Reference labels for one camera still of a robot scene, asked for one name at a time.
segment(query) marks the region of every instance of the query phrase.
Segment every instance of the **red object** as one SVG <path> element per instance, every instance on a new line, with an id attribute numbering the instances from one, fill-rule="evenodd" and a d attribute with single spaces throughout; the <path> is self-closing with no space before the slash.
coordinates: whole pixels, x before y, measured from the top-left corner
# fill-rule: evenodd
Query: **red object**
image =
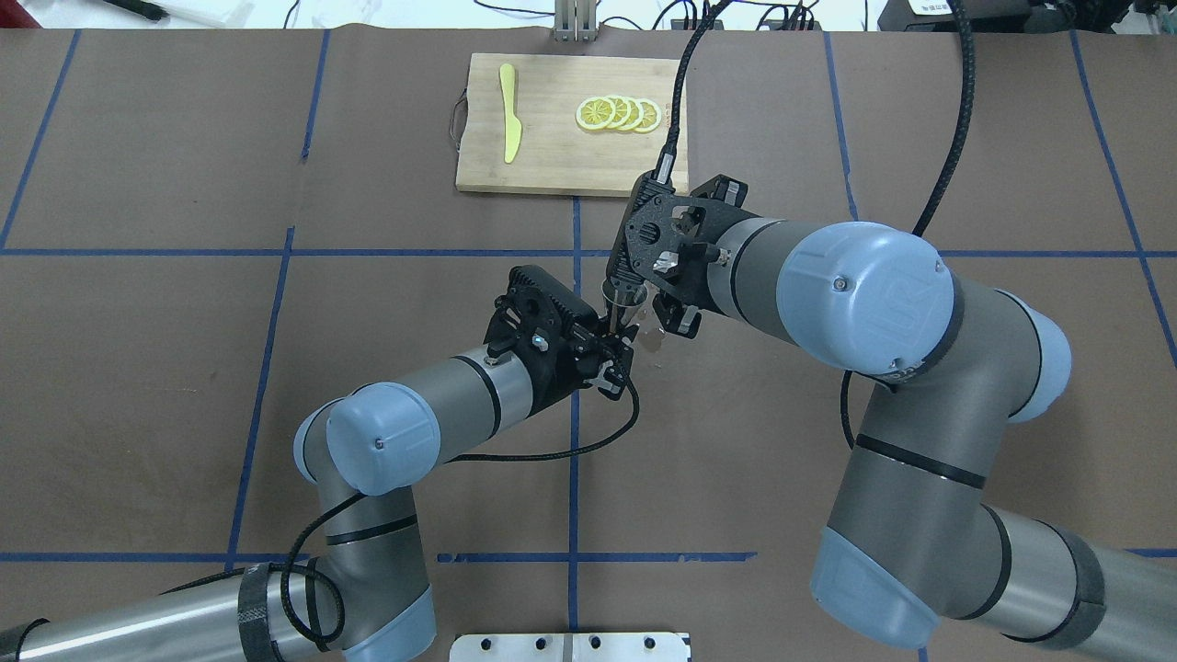
<path id="1" fill-rule="evenodd" d="M 41 27 L 16 0 L 0 0 L 0 27 Z"/>

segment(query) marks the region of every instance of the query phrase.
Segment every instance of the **yellow knife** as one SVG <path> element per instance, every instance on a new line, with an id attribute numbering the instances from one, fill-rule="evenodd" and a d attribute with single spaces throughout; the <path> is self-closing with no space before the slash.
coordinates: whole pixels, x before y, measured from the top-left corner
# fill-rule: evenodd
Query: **yellow knife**
<path id="1" fill-rule="evenodd" d="M 519 140 L 523 139 L 523 123 L 514 114 L 516 73 L 513 65 L 504 62 L 499 67 L 499 84 L 503 85 L 503 117 L 506 118 L 503 161 L 511 163 L 519 153 Z"/>

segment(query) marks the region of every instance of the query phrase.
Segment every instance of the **sliced lemon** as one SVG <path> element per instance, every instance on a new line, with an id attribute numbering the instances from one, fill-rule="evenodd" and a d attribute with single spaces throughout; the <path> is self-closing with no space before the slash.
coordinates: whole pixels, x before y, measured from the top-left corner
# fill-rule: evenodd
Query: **sliced lemon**
<path id="1" fill-rule="evenodd" d="M 587 131 L 600 131 L 613 121 L 617 106 L 607 97 L 590 97 L 577 107 L 577 124 Z"/>
<path id="2" fill-rule="evenodd" d="M 633 107 L 626 102 L 629 97 L 621 97 L 620 94 L 610 94 L 606 97 L 609 100 L 613 101 L 613 121 L 609 123 L 609 128 L 617 128 L 623 124 L 630 121 L 630 117 L 633 114 Z"/>
<path id="3" fill-rule="evenodd" d="M 625 98 L 625 104 L 627 106 L 630 106 L 630 108 L 633 112 L 632 112 L 632 114 L 630 114 L 630 121 L 627 121 L 627 123 L 623 124 L 621 126 L 617 127 L 617 130 L 618 131 L 633 131 L 634 128 L 637 128 L 638 126 L 641 125 L 641 118 L 646 117 L 646 111 L 645 111 L 645 107 L 643 107 L 643 105 L 639 104 L 637 99 L 632 99 L 630 97 L 626 97 Z"/>
<path id="4" fill-rule="evenodd" d="M 650 99 L 637 99 L 636 102 L 641 107 L 643 113 L 641 121 L 633 127 L 634 133 L 650 133 L 661 126 L 661 106 Z"/>

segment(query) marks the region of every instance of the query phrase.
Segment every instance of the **lime slice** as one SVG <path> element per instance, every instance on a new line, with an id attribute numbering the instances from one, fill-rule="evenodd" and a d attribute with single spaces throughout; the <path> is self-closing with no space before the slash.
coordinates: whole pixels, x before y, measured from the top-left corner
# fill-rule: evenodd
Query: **lime slice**
<path id="1" fill-rule="evenodd" d="M 650 99 L 637 99 L 636 102 L 641 106 L 643 114 L 641 121 L 633 127 L 634 133 L 650 133 L 661 126 L 661 106 Z"/>
<path id="2" fill-rule="evenodd" d="M 620 94 L 610 94 L 606 99 L 613 101 L 613 121 L 609 123 L 609 128 L 618 128 L 624 124 L 629 124 L 630 117 L 633 113 L 633 107 L 626 102 L 629 97 L 621 97 Z"/>
<path id="3" fill-rule="evenodd" d="M 645 107 L 638 102 L 637 99 L 625 98 L 625 104 L 630 106 L 632 113 L 630 114 L 630 121 L 617 127 L 618 131 L 633 131 L 641 125 L 641 118 L 646 117 Z"/>
<path id="4" fill-rule="evenodd" d="M 586 131 L 600 131 L 613 121 L 617 106 L 607 97 L 590 97 L 577 107 L 577 124 Z"/>

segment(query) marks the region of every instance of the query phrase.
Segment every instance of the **cutting board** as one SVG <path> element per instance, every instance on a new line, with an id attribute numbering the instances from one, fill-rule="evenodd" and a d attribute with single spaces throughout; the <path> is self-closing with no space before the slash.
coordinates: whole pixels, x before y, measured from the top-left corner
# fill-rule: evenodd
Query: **cutting board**
<path id="1" fill-rule="evenodd" d="M 504 118 L 499 66 L 516 67 L 516 115 L 523 140 L 503 161 Z M 458 190 L 490 193 L 629 197 L 639 174 L 653 170 L 666 141 L 678 60 L 474 53 L 466 87 L 468 118 L 458 153 Z M 663 107 L 650 133 L 585 131 L 576 112 L 588 97 L 645 97 Z M 672 176 L 686 181 L 686 101 Z"/>

